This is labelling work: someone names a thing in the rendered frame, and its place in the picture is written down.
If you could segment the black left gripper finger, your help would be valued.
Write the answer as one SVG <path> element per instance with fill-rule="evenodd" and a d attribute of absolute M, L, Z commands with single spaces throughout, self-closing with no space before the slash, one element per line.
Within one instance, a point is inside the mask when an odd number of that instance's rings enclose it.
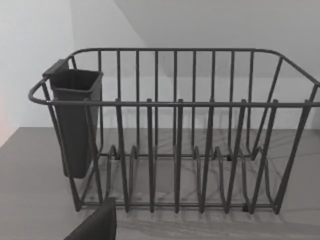
<path fill-rule="evenodd" d="M 117 211 L 114 197 L 108 197 L 63 240 L 116 240 Z"/>

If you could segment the dark grey cutlery holder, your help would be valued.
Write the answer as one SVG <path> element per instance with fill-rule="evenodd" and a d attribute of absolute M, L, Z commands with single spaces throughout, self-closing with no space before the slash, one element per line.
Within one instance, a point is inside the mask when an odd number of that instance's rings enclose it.
<path fill-rule="evenodd" d="M 49 77 L 53 98 L 59 101 L 100 101 L 102 76 L 99 71 L 70 69 L 59 59 L 43 73 Z M 89 145 L 88 123 L 83 106 L 57 106 L 58 122 L 64 132 L 71 176 L 83 179 L 90 167 L 92 155 Z"/>

